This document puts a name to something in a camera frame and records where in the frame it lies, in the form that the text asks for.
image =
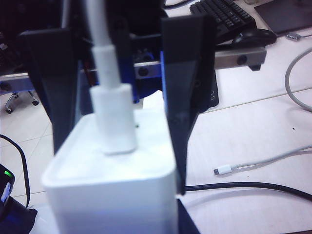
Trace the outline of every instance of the electronic component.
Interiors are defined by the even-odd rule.
[[[246,29],[257,28],[255,20],[232,0],[202,0],[191,5],[193,14],[207,13],[217,23],[217,44],[232,40]]]

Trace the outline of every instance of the desk surface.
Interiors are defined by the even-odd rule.
[[[178,0],[168,1],[172,4]],[[236,1],[267,28],[254,5]],[[188,6],[168,11],[189,14]],[[301,31],[312,33],[312,29]],[[294,104],[286,94],[284,74],[296,55],[312,46],[312,38],[293,42],[279,38],[269,46],[261,71],[248,68],[218,71],[220,104],[202,114],[189,141],[187,184],[267,182],[312,194],[311,155],[293,156],[266,167],[231,176],[215,176],[213,169],[268,158],[311,144],[312,114]],[[292,73],[296,96],[312,105],[312,55]],[[144,108],[162,108],[161,93],[144,101]],[[189,192],[182,201],[202,234],[290,233],[312,229],[312,203],[285,193],[262,189],[223,189]]]

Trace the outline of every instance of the screw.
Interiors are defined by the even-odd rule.
[[[149,74],[149,70],[146,67],[140,67],[139,70],[138,70],[138,74],[141,77],[145,77],[145,76],[147,76]]]

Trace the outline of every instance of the black device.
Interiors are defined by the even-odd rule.
[[[28,234],[35,223],[37,211],[27,209],[10,197],[15,176],[0,164],[0,233]]]
[[[217,23],[216,43],[232,40],[246,29],[255,29],[253,17],[232,0],[201,0],[191,5],[193,14],[209,14]]]
[[[274,0],[254,9],[278,36],[312,26],[311,0]]]
[[[238,34],[232,41],[233,48],[265,47],[275,43],[277,36],[266,29],[247,29]]]
[[[0,219],[4,215],[5,206],[13,189],[15,176],[0,164]]]

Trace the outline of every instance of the gray cable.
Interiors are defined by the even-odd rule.
[[[289,97],[295,102],[297,103],[299,106],[301,106],[303,109],[307,110],[307,111],[310,111],[312,112],[312,106],[309,106],[305,103],[303,103],[302,101],[300,101],[299,99],[297,99],[292,90],[291,90],[291,87],[290,87],[290,83],[289,83],[289,77],[290,77],[290,74],[292,72],[292,69],[293,67],[296,65],[297,62],[299,62],[305,55],[309,54],[312,52],[312,47],[309,48],[308,50],[304,51],[302,54],[298,55],[292,62],[291,64],[289,65],[288,69],[287,69],[287,72],[286,72],[286,75],[285,75],[285,87],[286,87],[286,91],[289,95]]]
[[[67,28],[70,21],[71,0],[63,0],[61,28]]]
[[[219,166],[216,169],[214,169],[214,174],[224,175],[224,174],[231,173],[235,170],[244,170],[244,171],[252,170],[252,169],[266,166],[268,164],[274,163],[276,161],[279,161],[287,157],[296,156],[296,155],[309,155],[309,154],[312,154],[312,150],[307,150],[307,151],[304,151],[304,150],[310,149],[310,148],[312,148],[312,145],[301,147],[301,148],[283,153],[275,157],[270,157],[268,159],[263,159],[259,161],[248,162],[248,163],[233,164],[233,165],[227,164],[227,165]]]
[[[301,37],[303,37],[303,38],[308,38],[308,37],[311,37],[311,36],[312,36],[312,34],[305,35],[305,36],[301,36]]]
[[[311,154],[312,151],[302,151],[302,150],[306,150],[306,149],[310,149],[310,148],[312,148],[312,145],[309,145],[309,146],[303,147],[303,148],[299,148],[296,150],[292,150],[290,152],[287,152],[287,153],[284,153],[284,154],[281,154],[281,155],[278,155],[275,157],[271,157],[268,159],[259,160],[259,161],[255,161],[255,162],[249,162],[249,163],[237,164],[237,165],[235,165],[235,168],[250,167],[250,166],[259,165],[259,164],[268,164],[268,163],[279,161],[279,160],[284,159],[284,158],[289,157],[289,156]]]

